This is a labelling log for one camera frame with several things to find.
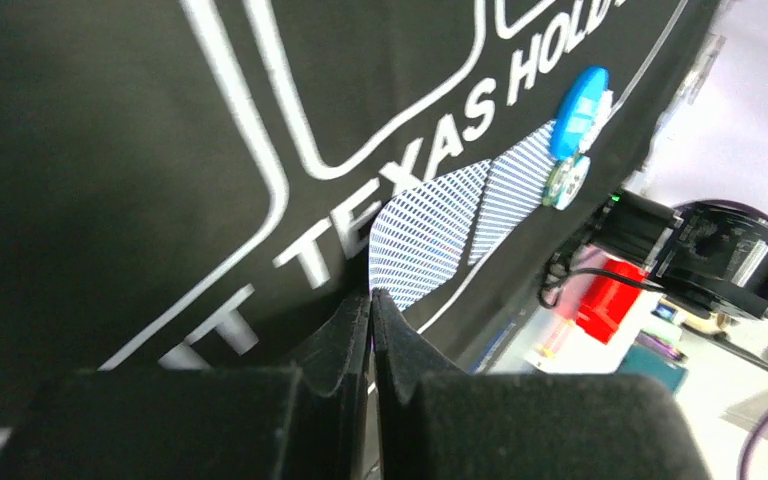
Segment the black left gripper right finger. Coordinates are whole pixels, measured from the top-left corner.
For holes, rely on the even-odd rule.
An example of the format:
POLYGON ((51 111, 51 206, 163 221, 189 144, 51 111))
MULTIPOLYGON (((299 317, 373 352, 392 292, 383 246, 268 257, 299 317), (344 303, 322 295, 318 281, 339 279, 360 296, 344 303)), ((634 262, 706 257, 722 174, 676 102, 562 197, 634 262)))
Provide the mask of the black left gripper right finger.
POLYGON ((671 393, 612 374, 464 372, 371 294, 386 479, 706 479, 671 393))

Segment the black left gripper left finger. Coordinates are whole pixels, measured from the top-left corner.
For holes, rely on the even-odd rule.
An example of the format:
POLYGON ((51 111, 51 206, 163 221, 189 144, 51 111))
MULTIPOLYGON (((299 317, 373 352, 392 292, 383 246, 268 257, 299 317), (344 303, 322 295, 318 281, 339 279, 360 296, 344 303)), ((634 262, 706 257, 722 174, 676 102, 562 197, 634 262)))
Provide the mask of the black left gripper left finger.
POLYGON ((358 479, 370 299, 270 367, 80 372, 45 384, 0 479, 358 479))

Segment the blue-backed playing card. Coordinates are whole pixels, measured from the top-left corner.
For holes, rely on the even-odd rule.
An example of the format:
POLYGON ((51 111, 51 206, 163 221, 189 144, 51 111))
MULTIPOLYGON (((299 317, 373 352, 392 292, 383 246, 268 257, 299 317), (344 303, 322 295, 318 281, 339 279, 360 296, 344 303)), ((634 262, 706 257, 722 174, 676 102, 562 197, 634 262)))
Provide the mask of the blue-backed playing card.
POLYGON ((541 204, 556 160, 550 155, 552 120, 533 131, 490 164, 468 263, 476 264, 541 204))
POLYGON ((391 199, 369 237, 368 283, 404 311, 459 268, 491 162, 483 160, 391 199))

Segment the white light-blue ten chip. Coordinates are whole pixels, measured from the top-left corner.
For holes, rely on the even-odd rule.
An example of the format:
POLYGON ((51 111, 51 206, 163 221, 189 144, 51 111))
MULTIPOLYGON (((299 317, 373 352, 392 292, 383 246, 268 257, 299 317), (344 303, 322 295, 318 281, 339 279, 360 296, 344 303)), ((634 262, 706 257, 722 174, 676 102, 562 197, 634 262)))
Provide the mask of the white light-blue ten chip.
POLYGON ((588 175, 590 164, 590 158, 585 155, 579 155, 571 161, 570 170, 556 201, 557 209, 565 210, 575 200, 588 175))

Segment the blue small blind button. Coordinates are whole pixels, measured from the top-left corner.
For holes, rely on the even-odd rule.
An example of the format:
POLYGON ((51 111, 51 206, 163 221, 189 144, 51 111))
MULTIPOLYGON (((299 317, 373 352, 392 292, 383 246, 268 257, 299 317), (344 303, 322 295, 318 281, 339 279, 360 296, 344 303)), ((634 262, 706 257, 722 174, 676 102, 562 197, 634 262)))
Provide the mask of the blue small blind button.
POLYGON ((574 80, 558 108, 549 140, 549 153, 558 161, 573 156, 593 127, 610 74, 602 66, 585 68, 574 80))

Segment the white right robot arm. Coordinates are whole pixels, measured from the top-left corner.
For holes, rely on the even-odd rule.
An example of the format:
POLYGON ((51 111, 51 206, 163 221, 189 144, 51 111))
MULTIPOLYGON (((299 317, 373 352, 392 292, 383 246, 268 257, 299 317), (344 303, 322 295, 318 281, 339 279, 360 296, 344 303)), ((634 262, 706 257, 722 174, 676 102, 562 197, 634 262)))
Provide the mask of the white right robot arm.
POLYGON ((663 293, 698 316, 768 320, 768 222, 725 201, 674 209, 619 190, 547 262, 541 305, 555 306, 547 293, 579 275, 663 293), (641 269, 643 279, 604 267, 573 268, 573 257, 588 245, 641 269))

